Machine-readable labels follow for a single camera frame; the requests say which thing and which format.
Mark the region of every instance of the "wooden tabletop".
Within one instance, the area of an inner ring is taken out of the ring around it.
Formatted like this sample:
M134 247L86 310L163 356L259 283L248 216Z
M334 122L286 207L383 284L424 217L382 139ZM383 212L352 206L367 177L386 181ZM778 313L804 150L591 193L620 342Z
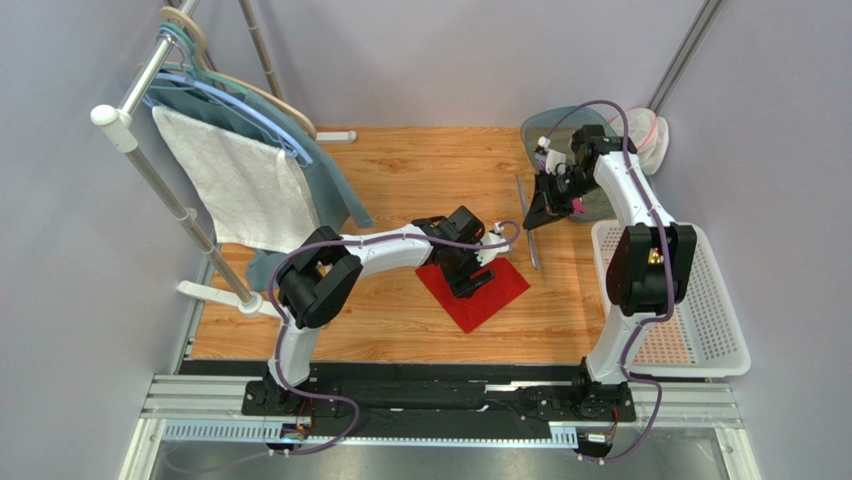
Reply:
M356 128L350 145L325 145L352 184L375 228L449 215L465 205L486 225L523 220L515 184L532 195L533 169L518 129ZM322 331L313 358L340 361L577 363L604 325L593 264L591 224L560 221L535 231L542 270L533 269L526 236L508 259L530 289L472 333L465 334L420 283L413 269L368 277L355 285L341 314ZM227 244L222 253L238 274L253 251ZM227 289L217 275L213 286ZM279 321L248 319L207 305L193 358L265 359Z

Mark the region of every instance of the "mesh laundry bag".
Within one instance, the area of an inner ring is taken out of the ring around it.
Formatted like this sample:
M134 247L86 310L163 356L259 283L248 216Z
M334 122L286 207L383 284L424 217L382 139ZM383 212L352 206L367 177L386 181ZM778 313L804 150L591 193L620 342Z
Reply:
M653 110L647 108L633 108L625 113L627 126L630 128L630 139L636 146L642 171L645 175L653 175L666 156L669 146L669 124L664 118L658 117ZM621 117L613 118L609 124L617 135L624 135Z
M538 139L547 135L547 132L556 125L566 113L573 110L574 107L556 108L548 110L538 115L528 118L521 125L521 140L524 142L527 156L532 163L533 168L538 171L538 161L535 159L535 147L538 145ZM550 148L562 152L566 155L566 161L574 162L574 152L571 151L571 136L577 129L583 125L603 125L607 135L615 135L612 127L607 123L606 119L591 108L581 108L575 114L571 115L559 125L559 128L550 136ZM606 193L602 189L597 189L583 196L583 208L585 213L576 213L568 217L569 220L575 222L595 222L603 218L615 215L612 210L612 205L606 197Z

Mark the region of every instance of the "red towel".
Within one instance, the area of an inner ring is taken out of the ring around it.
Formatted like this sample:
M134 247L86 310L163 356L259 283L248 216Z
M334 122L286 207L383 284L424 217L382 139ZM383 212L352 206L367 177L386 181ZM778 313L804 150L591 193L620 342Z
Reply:
M470 333L530 288L505 258L497 258L485 268L494 270L494 279L480 287L471 298L454 297L437 265L420 267L415 272L464 333Z

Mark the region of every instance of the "white rack foot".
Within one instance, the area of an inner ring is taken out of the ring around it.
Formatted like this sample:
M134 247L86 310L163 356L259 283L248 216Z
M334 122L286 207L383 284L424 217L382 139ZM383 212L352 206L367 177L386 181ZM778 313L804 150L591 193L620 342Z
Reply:
M252 292L252 294L253 296L257 296L256 299L259 301L259 306L248 307L243 305L242 302L240 302L239 297L237 297L237 295L233 292L226 292L225 290L208 287L207 285L199 285L186 280L182 280L178 283L178 292L186 295L187 297L203 300L205 302L214 302L237 308L243 313L243 315L249 318L254 318L258 315L268 315L274 318L281 318L281 315L275 311L275 307L273 307L271 303L263 300L263 297L261 297L257 292Z
M318 132L317 143L352 143L357 136L358 134L355 133L355 130L349 130L348 132Z

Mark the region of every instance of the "white laundry basket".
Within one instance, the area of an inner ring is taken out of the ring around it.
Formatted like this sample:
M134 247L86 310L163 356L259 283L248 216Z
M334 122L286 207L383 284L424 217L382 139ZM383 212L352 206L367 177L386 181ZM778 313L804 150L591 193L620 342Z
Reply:
M631 372L657 377L720 378L742 375L751 367L737 315L710 249L707 236L692 225L698 236L686 298L675 307L675 316L655 324L645 338ZM598 222L592 228L595 269L603 293L605 312L606 269L624 229L617 221Z

